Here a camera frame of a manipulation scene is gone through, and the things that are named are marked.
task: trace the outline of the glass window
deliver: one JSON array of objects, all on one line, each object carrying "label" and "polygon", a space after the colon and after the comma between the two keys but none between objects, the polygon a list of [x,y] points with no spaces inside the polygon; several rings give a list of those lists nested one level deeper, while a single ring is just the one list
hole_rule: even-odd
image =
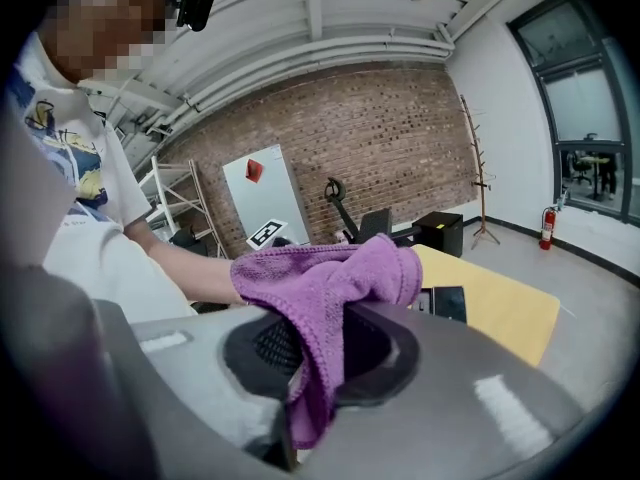
[{"label": "glass window", "polygon": [[567,201],[620,212],[624,192],[622,153],[561,149],[562,189]]},{"label": "glass window", "polygon": [[573,71],[544,85],[559,141],[622,137],[613,94],[602,69]]},{"label": "glass window", "polygon": [[629,120],[631,157],[633,159],[629,215],[640,218],[640,83],[618,42],[613,38],[607,38],[604,41],[604,46],[620,84]]},{"label": "glass window", "polygon": [[533,66],[557,64],[596,52],[596,43],[571,7],[565,3],[518,30]]}]

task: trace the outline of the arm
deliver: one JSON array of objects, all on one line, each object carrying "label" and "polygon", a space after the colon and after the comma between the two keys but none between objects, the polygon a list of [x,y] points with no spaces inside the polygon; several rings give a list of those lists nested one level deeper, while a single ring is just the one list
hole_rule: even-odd
[{"label": "arm", "polygon": [[231,261],[205,258],[162,242],[144,219],[124,229],[183,291],[187,299],[220,304],[243,304],[231,283]]}]

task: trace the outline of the smartphone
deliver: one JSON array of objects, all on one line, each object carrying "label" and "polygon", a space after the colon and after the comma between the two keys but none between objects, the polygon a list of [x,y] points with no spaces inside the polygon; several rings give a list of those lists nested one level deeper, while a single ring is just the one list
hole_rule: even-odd
[{"label": "smartphone", "polygon": [[467,306],[462,286],[438,286],[433,288],[431,314],[467,323]]}]

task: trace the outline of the black baseboard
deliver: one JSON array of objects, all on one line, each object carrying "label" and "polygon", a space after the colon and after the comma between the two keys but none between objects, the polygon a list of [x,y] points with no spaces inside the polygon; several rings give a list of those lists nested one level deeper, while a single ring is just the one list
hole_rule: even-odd
[{"label": "black baseboard", "polygon": [[[466,220],[464,222],[464,226],[466,227],[471,224],[475,224],[476,222],[480,222],[481,220],[482,219],[479,216],[473,217],[472,219]],[[487,215],[487,222],[502,226],[507,229],[511,229],[513,231],[517,231],[518,233],[525,234],[532,238],[540,238],[540,231],[534,231],[533,229],[525,228],[524,226],[519,226],[518,224],[513,224],[512,222],[507,222],[506,220],[494,219],[493,217],[489,217]],[[590,261],[594,265],[598,265],[600,268],[603,268],[606,271],[620,277],[621,279],[624,279],[628,283],[631,283],[636,288],[640,288],[640,276],[634,274],[633,272],[630,272],[627,269],[622,268],[621,266],[616,265],[609,260],[605,260],[604,258],[593,254],[592,252],[585,251],[580,247],[565,242],[564,240],[560,240],[554,237],[552,244],[559,249],[570,252],[571,254],[575,254],[576,256],[579,256],[584,260]]]}]

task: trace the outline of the wooden table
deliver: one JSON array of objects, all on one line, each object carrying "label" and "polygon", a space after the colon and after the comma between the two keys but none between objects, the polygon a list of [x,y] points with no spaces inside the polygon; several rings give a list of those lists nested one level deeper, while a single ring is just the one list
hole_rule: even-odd
[{"label": "wooden table", "polygon": [[435,249],[413,250],[422,263],[423,288],[462,286],[467,324],[538,366],[560,311],[557,298]]}]

